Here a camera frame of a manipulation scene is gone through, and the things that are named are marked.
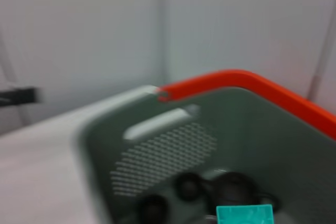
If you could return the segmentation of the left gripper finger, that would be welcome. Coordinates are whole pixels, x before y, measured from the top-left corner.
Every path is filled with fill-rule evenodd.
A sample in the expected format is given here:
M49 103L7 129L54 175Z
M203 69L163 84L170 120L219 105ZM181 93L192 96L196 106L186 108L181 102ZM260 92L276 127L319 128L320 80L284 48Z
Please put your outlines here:
M37 88L26 87L1 91L1 107L19 106L37 102Z

